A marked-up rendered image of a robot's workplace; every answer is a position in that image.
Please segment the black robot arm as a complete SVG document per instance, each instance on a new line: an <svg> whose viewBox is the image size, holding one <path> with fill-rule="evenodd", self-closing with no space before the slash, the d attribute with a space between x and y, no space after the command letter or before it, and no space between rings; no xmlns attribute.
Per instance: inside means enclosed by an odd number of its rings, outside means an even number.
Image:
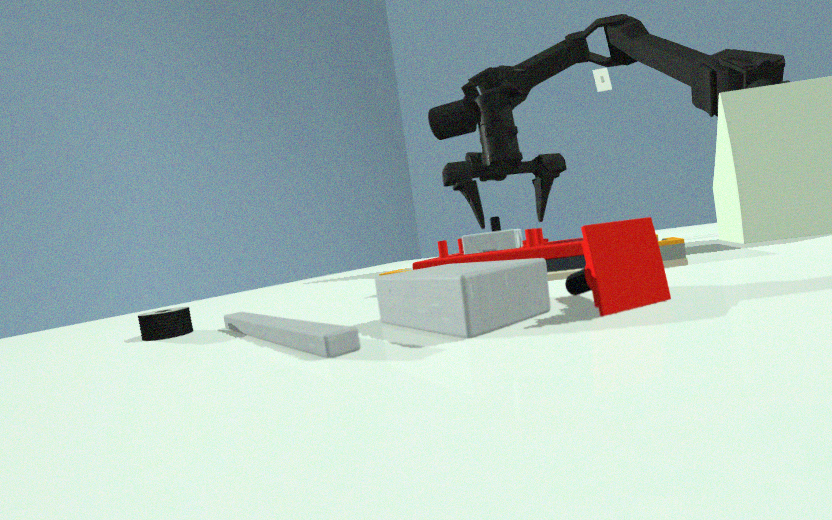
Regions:
<svg viewBox="0 0 832 520"><path fill-rule="evenodd" d="M589 51L586 37L604 26L610 57ZM490 67L461 87L464 98L430 108L428 121L438 140L476 131L490 122L514 123L512 110L532 87L573 66L593 62L605 67L640 62L691 86L692 104L718 117L719 93L790 83L783 81L783 55L726 49L713 55L649 34L627 14L597 18L565 40L518 65ZM477 87L480 90L480 93Z"/></svg>

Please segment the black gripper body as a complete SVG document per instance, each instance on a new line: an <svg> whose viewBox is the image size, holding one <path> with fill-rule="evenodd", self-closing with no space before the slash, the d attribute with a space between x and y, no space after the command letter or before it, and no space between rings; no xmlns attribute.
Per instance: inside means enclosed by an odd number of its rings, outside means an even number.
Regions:
<svg viewBox="0 0 832 520"><path fill-rule="evenodd" d="M523 154L518 146L518 129L513 122L494 121L481 125L478 130L484 165L472 166L470 160L447 163L442 170L444 186L473 181L477 177L532 173L537 178L541 174L560 174L566 170L565 159L560 153L538 155L532 161L521 162Z"/></svg>

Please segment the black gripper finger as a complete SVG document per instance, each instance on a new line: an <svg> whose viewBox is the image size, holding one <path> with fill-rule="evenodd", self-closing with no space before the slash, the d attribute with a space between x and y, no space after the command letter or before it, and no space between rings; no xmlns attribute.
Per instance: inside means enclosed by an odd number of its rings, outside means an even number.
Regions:
<svg viewBox="0 0 832 520"><path fill-rule="evenodd" d="M536 211L539 222L543 221L544 211L546 209L548 195L555 178L559 177L559 173L541 174L539 177L532 180L535 188Z"/></svg>
<svg viewBox="0 0 832 520"><path fill-rule="evenodd" d="M452 188L453 191L459 190L463 194L468 201L480 227L485 228L484 213L476 180L458 182L454 184Z"/></svg>

